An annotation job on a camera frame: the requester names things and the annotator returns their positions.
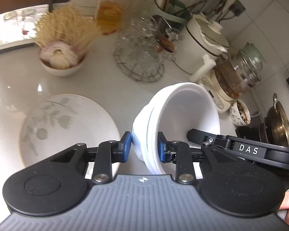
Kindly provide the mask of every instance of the yellow liquid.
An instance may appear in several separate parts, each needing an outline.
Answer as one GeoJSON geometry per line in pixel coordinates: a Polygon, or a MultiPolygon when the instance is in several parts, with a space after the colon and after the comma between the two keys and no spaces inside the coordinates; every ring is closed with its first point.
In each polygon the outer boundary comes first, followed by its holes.
{"type": "Polygon", "coordinates": [[[122,15],[122,8],[115,2],[103,1],[99,5],[97,24],[103,34],[111,34],[118,30],[122,15]]]}

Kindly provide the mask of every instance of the white logo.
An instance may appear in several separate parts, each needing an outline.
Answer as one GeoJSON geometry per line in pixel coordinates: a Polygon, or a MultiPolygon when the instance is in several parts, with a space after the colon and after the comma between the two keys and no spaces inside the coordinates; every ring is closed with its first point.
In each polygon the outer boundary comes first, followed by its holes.
{"type": "Polygon", "coordinates": [[[148,178],[145,178],[145,177],[141,177],[140,179],[138,179],[138,181],[141,181],[141,182],[147,182],[149,179],[148,178]]]}

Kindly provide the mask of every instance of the pan handle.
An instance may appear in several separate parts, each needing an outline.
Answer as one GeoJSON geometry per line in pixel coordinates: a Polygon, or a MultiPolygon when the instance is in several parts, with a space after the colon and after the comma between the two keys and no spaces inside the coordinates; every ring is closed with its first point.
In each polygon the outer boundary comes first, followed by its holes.
{"type": "Polygon", "coordinates": [[[274,105],[275,111],[276,111],[276,103],[277,103],[277,94],[274,93],[274,94],[273,94],[273,105],[274,105]]]}

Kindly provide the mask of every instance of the black das label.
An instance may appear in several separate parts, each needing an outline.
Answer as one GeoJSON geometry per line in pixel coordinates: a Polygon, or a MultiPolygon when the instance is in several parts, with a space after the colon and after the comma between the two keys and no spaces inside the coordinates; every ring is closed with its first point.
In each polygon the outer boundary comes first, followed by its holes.
{"type": "Polygon", "coordinates": [[[264,158],[267,149],[259,146],[235,142],[233,146],[233,151],[237,151],[242,154],[247,154],[254,157],[264,158]]]}

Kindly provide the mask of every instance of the gray ribbed surface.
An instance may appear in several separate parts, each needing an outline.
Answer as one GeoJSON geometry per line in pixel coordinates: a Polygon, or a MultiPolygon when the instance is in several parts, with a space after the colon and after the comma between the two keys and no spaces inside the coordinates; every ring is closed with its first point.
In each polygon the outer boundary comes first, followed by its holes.
{"type": "Polygon", "coordinates": [[[0,231],[273,231],[289,230],[276,215],[240,219],[215,211],[192,186],[175,183],[169,175],[118,175],[108,185],[94,186],[85,201],[58,216],[30,218],[10,215],[0,231]]]}

